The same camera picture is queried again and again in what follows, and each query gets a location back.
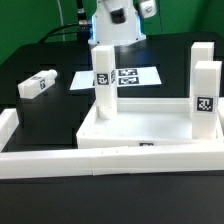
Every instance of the white pillar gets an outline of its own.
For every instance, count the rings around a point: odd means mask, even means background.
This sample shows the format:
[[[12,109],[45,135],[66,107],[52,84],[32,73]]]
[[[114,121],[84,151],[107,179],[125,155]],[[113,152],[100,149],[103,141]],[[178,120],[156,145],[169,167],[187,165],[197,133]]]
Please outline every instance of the white pillar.
[[[215,139],[222,62],[199,61],[195,67],[192,137]]]
[[[114,47],[97,46],[93,48],[92,62],[98,116],[102,119],[112,119],[117,115]]]
[[[214,43],[195,42],[191,47],[191,67],[190,67],[190,115],[193,112],[194,95],[194,69],[198,61],[213,61]]]

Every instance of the white platform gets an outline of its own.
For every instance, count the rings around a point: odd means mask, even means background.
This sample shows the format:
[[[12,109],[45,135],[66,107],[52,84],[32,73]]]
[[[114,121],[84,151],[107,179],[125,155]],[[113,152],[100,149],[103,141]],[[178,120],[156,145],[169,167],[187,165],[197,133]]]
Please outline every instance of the white platform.
[[[223,142],[220,121],[215,140],[192,139],[189,99],[118,98],[118,115],[98,117],[95,104],[77,132],[79,149]]]

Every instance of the upright white block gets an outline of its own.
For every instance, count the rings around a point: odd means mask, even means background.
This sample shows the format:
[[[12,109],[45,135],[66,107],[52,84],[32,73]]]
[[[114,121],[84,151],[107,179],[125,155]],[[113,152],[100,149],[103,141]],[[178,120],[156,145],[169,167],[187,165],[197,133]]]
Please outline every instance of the upright white block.
[[[190,106],[191,115],[193,112],[193,92],[194,92],[194,69],[198,61],[213,61],[214,43],[195,42],[191,47],[191,67],[190,67]]]
[[[114,47],[95,47],[92,50],[92,62],[98,116],[102,119],[112,119],[117,114]]]
[[[41,71],[18,85],[21,98],[33,99],[55,83],[55,70]]]
[[[199,61],[195,67],[192,137],[215,139],[222,62]]]
[[[19,124],[16,109],[5,109],[0,115],[0,152]]]

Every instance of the cable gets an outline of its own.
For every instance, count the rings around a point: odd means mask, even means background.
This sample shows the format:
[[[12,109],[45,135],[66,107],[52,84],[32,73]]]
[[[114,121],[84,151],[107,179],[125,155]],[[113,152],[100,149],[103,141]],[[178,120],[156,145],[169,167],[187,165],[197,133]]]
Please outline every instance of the cable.
[[[67,34],[78,34],[80,32],[89,32],[88,29],[83,29],[83,30],[78,30],[78,31],[71,31],[71,32],[66,32],[66,33],[54,33],[54,34],[50,34],[50,35],[46,35],[44,38],[42,38],[39,43],[43,44],[49,37],[54,37],[54,36],[61,36],[61,35],[67,35]]]
[[[60,0],[57,0],[57,3],[58,3],[58,9],[59,9],[59,14],[60,14],[61,25],[64,26],[64,19],[63,19],[63,13],[62,13]]]
[[[65,35],[67,35],[67,34],[72,34],[72,33],[77,34],[78,31],[71,31],[71,32],[66,32],[66,33],[63,32],[63,33],[49,34],[49,35],[46,35],[45,37],[43,37],[43,38],[39,41],[39,43],[40,43],[40,44],[43,44],[49,37],[61,36],[61,35],[65,36]]]
[[[91,24],[88,24],[88,25],[79,25],[78,23],[70,23],[70,24],[66,24],[64,26],[60,26],[60,27],[57,27],[53,30],[51,30],[50,32],[48,32],[44,37],[42,37],[39,41],[40,44],[43,44],[45,42],[45,40],[51,35],[51,34],[54,34],[56,33],[57,31],[60,31],[60,30],[64,30],[64,29],[67,29],[67,28],[70,28],[70,27],[83,27],[84,29],[88,28],[88,27],[91,27]]]
[[[79,24],[78,24],[78,23],[70,23],[70,24],[66,24],[66,25],[63,25],[63,26],[59,26],[59,27],[57,27],[57,28],[51,30],[50,32],[48,32],[48,33],[46,34],[46,36],[47,36],[47,35],[50,35],[50,34],[52,34],[52,33],[55,33],[55,32],[57,32],[57,31],[64,30],[64,29],[67,29],[67,28],[70,28],[70,27],[74,27],[74,26],[79,26]]]

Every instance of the white foam block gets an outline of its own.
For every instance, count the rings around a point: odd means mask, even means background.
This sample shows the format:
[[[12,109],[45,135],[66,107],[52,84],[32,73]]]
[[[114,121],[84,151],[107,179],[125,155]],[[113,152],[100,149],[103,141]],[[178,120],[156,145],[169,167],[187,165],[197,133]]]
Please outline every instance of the white foam block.
[[[92,50],[98,116],[112,119],[117,114],[117,85],[113,46],[97,46]]]
[[[224,168],[223,146],[207,143],[129,148],[129,172],[221,170]]]
[[[219,119],[222,126],[222,131],[223,131],[224,130],[224,97],[219,98],[218,114],[219,114]]]
[[[96,46],[92,49],[93,71],[95,73],[111,72],[115,68],[113,46]]]
[[[103,149],[101,155],[91,156],[93,175],[129,173],[128,147]]]
[[[19,124],[16,109],[5,109],[0,115],[0,152]]]
[[[90,157],[101,150],[52,150],[0,154],[0,179],[92,175]]]
[[[98,110],[98,117],[105,119],[105,120],[110,120],[113,119],[117,116],[117,103],[113,103],[111,107],[105,107],[105,106],[100,106],[97,107]]]
[[[224,170],[224,144],[0,154],[0,179]]]
[[[111,87],[95,87],[96,93],[96,105],[112,107],[117,102],[117,87],[113,85]]]
[[[191,65],[190,65],[190,102],[193,103],[194,92],[194,69],[198,61],[213,61],[214,43],[213,42],[195,42],[191,47]]]
[[[217,137],[217,105],[222,62],[199,61],[195,67],[192,137]]]
[[[55,84],[55,70],[41,71],[18,85],[21,98],[33,99]]]

